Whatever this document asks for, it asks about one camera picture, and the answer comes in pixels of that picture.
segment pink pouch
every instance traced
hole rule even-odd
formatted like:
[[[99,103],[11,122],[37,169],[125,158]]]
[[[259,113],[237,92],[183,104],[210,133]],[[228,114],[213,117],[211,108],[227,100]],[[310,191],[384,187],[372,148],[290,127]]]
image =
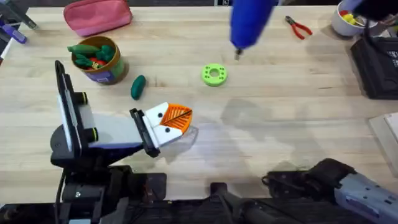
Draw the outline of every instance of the pink pouch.
[[[82,0],[63,10],[65,21],[80,36],[97,34],[129,24],[132,19],[126,0]]]

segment blue tool handle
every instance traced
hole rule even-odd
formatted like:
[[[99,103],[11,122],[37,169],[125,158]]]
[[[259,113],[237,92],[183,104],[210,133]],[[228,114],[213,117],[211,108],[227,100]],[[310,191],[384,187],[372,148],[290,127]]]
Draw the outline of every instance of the blue tool handle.
[[[231,42],[245,49],[257,42],[274,7],[273,0],[235,0],[231,17]]]

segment black cable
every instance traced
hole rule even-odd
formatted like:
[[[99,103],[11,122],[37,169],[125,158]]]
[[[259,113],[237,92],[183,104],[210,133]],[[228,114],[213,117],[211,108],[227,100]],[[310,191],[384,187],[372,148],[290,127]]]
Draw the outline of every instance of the black cable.
[[[67,175],[67,172],[65,169],[62,170],[61,178],[60,178],[60,183],[58,184],[58,190],[57,190],[57,195],[55,196],[55,203],[54,203],[54,217],[55,217],[55,224],[59,224],[59,219],[58,219],[58,205],[61,200],[61,191],[62,191],[62,186],[63,182],[65,181],[65,177]]]
[[[232,218],[232,213],[231,213],[231,211],[229,210],[229,208],[228,208],[228,206],[227,206],[227,204],[226,204],[226,202],[225,202],[224,197],[221,196],[221,195],[218,194],[218,193],[215,193],[215,195],[218,196],[218,197],[220,198],[221,204],[223,204],[224,211],[225,211],[225,215],[228,217],[229,224],[234,224],[234,221],[233,221],[233,218]]]
[[[278,207],[276,207],[276,206],[273,206],[272,204],[269,204],[269,203],[264,202],[264,201],[261,201],[261,200],[256,200],[256,201],[259,202],[259,203],[261,203],[261,204],[263,204],[263,205],[265,205],[265,206],[268,206],[268,207],[270,207],[270,208],[272,208],[272,209],[278,211],[279,213],[282,213],[282,214],[286,215],[287,217],[289,217],[289,218],[295,220],[296,222],[299,222],[299,223],[301,223],[301,224],[305,224],[305,222],[303,222],[303,221],[297,219],[296,217],[294,217],[293,215],[291,215],[291,214],[289,214],[289,213],[283,211],[282,209],[280,209],[280,208],[278,208]]]
[[[211,199],[212,197],[214,197],[214,196],[217,196],[217,197],[220,199],[220,202],[221,202],[221,204],[222,204],[222,206],[223,206],[223,208],[224,208],[225,215],[226,215],[227,218],[228,218],[229,224],[235,224],[235,222],[233,221],[233,218],[232,218],[232,213],[231,213],[231,211],[229,210],[229,208],[228,208],[228,206],[227,206],[227,204],[226,204],[226,202],[225,202],[224,197],[223,197],[222,195],[218,194],[218,193],[215,193],[215,194],[210,195],[209,197],[203,199],[202,204],[192,213],[190,220],[193,218],[193,215],[203,206],[203,204],[204,204],[207,200],[210,200],[210,199]]]

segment pliers handle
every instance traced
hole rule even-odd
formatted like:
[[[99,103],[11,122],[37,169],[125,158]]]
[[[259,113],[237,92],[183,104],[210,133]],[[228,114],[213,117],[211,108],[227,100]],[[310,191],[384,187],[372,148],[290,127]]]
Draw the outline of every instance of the pliers handle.
[[[297,28],[300,28],[308,34],[312,35],[312,31],[310,30],[310,28],[306,27],[305,25],[299,24],[298,22],[294,21],[290,16],[286,16],[285,20],[290,24],[290,26],[292,26],[293,32],[298,38],[303,40],[305,37],[298,32]]]

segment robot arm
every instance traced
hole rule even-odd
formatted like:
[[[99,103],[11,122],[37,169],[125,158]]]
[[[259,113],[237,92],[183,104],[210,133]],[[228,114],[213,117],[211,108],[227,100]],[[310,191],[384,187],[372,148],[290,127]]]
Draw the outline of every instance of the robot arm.
[[[262,181],[273,197],[327,200],[374,223],[398,223],[398,195],[334,159],[308,171],[269,172]]]

